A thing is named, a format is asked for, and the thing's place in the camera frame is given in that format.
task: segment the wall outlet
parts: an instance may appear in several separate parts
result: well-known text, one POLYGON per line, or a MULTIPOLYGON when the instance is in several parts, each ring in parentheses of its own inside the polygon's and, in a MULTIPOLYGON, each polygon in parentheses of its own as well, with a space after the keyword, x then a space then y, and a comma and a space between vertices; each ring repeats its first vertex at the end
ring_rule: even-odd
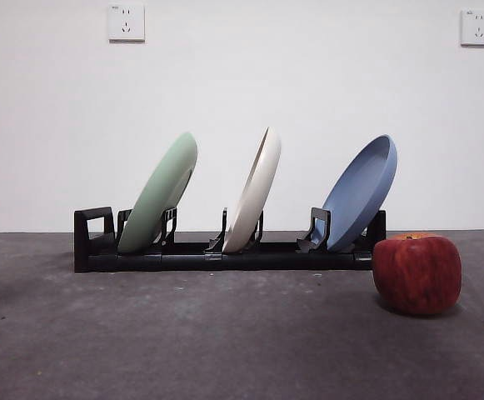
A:
POLYGON ((462 46, 484 46, 484 10, 462 10, 460 43, 462 46))
POLYGON ((143 4, 108 6, 108 40, 114 42, 145 41, 145 7, 143 4))

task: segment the concrete floor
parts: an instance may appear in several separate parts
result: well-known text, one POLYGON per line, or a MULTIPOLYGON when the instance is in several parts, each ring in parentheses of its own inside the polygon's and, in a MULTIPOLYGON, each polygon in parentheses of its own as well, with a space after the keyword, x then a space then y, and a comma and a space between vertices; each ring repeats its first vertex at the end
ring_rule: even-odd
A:
POLYGON ((484 399, 484 231, 462 295, 383 306, 371 272, 72 273, 72 235, 0 234, 0 400, 484 399))

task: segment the blue plate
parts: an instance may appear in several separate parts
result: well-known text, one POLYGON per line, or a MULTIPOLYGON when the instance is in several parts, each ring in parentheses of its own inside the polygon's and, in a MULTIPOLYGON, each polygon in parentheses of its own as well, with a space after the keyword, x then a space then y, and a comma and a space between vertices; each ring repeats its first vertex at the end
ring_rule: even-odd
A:
MULTIPOLYGON (((331 212, 330 252, 340 252, 362 234, 375 217, 392 186, 397 170, 397 149, 387 136, 365 146, 328 195, 324 209, 331 212)), ((316 221, 313 242, 323 238, 323 221, 316 221)))

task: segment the green plate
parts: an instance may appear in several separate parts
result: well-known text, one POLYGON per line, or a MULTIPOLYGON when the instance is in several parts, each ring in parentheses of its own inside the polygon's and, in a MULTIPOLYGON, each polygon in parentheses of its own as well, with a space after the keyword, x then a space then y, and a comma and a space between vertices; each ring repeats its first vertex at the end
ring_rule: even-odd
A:
POLYGON ((160 218, 167 208, 178 205, 197 161, 197 144, 184 133, 167 150, 136 201, 117 250, 139 252, 153 243, 162 227, 160 218))

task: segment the apple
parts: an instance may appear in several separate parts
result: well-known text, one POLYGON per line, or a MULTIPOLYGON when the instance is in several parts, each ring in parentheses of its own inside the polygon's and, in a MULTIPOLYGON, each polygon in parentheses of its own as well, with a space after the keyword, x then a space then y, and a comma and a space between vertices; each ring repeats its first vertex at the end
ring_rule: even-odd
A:
POLYGON ((413 232, 382 240, 373 248, 372 268, 382 298, 403 313, 438 314, 460 294, 460 256, 443 236, 413 232))

